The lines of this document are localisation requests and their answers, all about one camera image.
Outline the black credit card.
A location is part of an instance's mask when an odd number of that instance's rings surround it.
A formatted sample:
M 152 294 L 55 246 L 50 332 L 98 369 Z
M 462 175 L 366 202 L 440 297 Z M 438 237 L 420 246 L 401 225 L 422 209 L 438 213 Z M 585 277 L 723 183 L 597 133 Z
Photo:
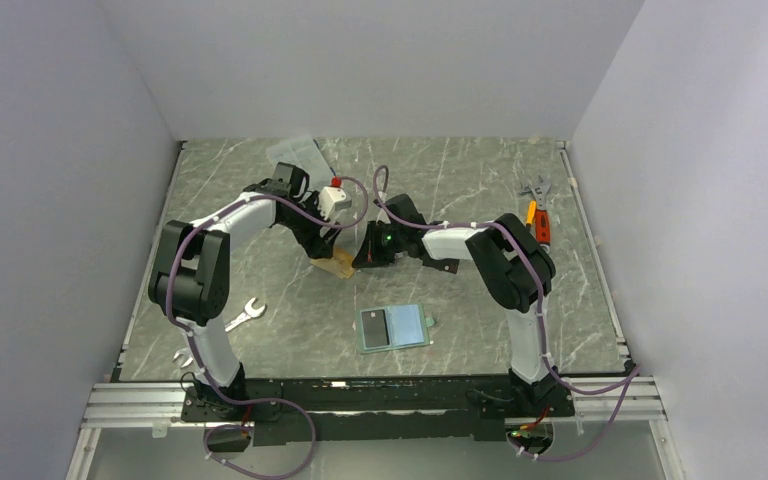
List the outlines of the black credit card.
M 422 265 L 444 273 L 456 274 L 459 268 L 459 259 L 433 259 L 423 258 Z
M 387 315 L 384 309 L 367 310 L 360 313 L 363 344 L 366 349 L 383 348 L 390 345 Z

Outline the green card holder wallet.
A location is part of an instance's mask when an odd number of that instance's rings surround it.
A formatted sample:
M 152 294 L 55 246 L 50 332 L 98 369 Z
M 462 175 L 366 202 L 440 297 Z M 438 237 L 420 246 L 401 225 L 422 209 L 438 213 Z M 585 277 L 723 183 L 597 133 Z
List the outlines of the green card holder wallet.
M 360 313 L 367 310 L 384 309 L 387 315 L 390 345 L 383 348 L 366 349 L 363 344 Z M 432 343 L 429 330 L 436 320 L 427 315 L 420 304 L 400 304 L 360 309 L 356 313 L 354 329 L 356 350 L 361 355 L 428 346 Z

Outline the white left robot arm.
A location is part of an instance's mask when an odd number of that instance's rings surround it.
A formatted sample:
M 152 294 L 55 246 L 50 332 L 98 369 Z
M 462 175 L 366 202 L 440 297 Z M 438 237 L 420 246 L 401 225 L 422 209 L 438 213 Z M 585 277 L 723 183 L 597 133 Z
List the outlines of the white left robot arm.
M 163 226 L 147 294 L 185 337 L 198 368 L 195 390 L 209 392 L 208 407 L 221 419 L 239 417 L 248 402 L 244 367 L 222 318 L 232 250 L 282 226 L 310 259 L 331 260 L 340 232 L 334 216 L 350 204 L 341 178 L 314 189 L 305 170 L 280 162 L 271 177 L 245 187 L 217 212 Z

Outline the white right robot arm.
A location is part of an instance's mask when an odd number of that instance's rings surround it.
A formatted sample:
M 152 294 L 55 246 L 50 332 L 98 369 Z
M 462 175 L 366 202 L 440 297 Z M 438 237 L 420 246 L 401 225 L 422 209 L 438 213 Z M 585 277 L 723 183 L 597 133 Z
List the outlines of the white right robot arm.
M 368 222 L 353 267 L 389 266 L 399 254 L 440 271 L 456 271 L 460 262 L 472 262 L 486 291 L 506 313 L 510 403 L 524 415 L 558 410 L 568 391 L 554 377 L 545 327 L 545 300 L 556 267 L 523 221 L 504 213 L 490 222 L 428 223 L 406 194 L 388 200 L 382 212 L 383 219 Z

